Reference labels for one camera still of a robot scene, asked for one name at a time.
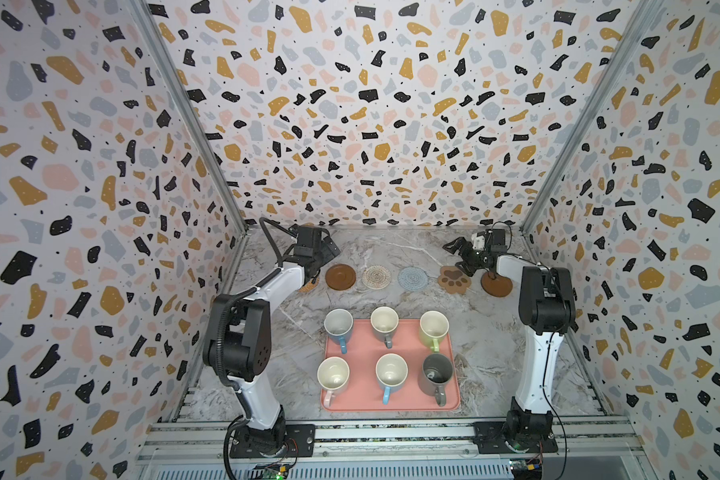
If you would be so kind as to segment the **woven rattan coaster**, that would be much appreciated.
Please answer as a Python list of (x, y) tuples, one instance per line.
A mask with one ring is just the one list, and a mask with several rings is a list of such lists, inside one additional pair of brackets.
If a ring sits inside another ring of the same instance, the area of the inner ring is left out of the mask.
[(308, 293), (314, 290), (319, 284), (318, 278), (310, 279), (303, 287), (299, 289), (301, 293)]

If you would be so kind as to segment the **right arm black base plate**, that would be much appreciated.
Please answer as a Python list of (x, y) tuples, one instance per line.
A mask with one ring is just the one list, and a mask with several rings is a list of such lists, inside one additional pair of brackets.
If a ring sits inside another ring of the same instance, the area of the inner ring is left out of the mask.
[(508, 434), (504, 421), (478, 421), (473, 424), (473, 443), (480, 454), (557, 453), (555, 438), (538, 433)]

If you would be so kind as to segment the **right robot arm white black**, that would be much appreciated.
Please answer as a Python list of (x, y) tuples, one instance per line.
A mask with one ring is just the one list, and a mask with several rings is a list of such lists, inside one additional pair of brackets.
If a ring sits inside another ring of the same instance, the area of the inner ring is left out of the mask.
[(443, 249), (460, 257), (456, 267), (471, 277), (485, 270), (519, 287), (518, 316), (525, 354), (520, 383), (511, 399), (502, 436), (510, 450), (524, 453), (552, 435), (554, 371), (564, 335), (575, 323), (570, 271), (547, 267), (509, 251), (507, 229), (488, 228), (458, 237)]

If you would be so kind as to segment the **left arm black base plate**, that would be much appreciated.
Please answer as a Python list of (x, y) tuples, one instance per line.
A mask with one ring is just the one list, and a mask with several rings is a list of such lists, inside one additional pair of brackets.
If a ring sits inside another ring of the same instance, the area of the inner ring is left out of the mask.
[(314, 441), (314, 424), (285, 424), (268, 430), (244, 426), (232, 433), (227, 454), (230, 458), (261, 461), (311, 457)]

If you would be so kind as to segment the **dark brown wooden coaster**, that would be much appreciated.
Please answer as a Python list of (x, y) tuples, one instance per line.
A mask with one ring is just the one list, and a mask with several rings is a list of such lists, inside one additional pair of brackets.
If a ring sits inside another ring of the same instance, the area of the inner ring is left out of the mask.
[(355, 269), (347, 264), (336, 264), (330, 267), (325, 274), (327, 286), (336, 291), (348, 290), (356, 283), (356, 280)]

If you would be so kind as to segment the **brown paw shaped coaster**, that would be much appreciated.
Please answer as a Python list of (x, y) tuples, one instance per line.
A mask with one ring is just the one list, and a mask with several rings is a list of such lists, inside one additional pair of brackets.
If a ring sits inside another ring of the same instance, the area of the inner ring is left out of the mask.
[(456, 266), (443, 266), (437, 283), (449, 294), (464, 295), (470, 288), (472, 280)]

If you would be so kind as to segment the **blue grey woven coaster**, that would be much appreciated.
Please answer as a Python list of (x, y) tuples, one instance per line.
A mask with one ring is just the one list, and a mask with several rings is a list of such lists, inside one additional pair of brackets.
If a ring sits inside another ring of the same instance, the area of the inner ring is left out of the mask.
[(415, 292), (427, 287), (429, 276), (425, 270), (419, 267), (409, 266), (399, 272), (397, 281), (405, 291)]

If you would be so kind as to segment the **light green mug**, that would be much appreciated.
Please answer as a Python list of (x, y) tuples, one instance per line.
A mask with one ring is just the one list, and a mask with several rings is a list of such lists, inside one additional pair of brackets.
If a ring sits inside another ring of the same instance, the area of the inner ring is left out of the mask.
[(449, 320), (443, 313), (427, 311), (419, 320), (419, 340), (433, 353), (439, 353), (449, 328)]

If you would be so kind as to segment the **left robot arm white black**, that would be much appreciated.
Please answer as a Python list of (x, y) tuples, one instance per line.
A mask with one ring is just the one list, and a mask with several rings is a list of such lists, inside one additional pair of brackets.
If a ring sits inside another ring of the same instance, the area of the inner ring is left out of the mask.
[(266, 456), (280, 450), (286, 432), (284, 408), (266, 375), (273, 351), (271, 313), (340, 254), (325, 228), (295, 225), (288, 234), (295, 242), (283, 252), (273, 248), (276, 265), (268, 275), (213, 300), (202, 347), (203, 363), (243, 409), (233, 434)]

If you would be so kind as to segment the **beige braided round coaster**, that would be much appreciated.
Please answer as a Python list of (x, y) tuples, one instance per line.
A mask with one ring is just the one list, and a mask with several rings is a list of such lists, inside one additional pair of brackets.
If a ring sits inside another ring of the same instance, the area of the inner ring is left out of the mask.
[(372, 290), (385, 289), (391, 283), (391, 273), (384, 266), (372, 265), (363, 272), (362, 282)]

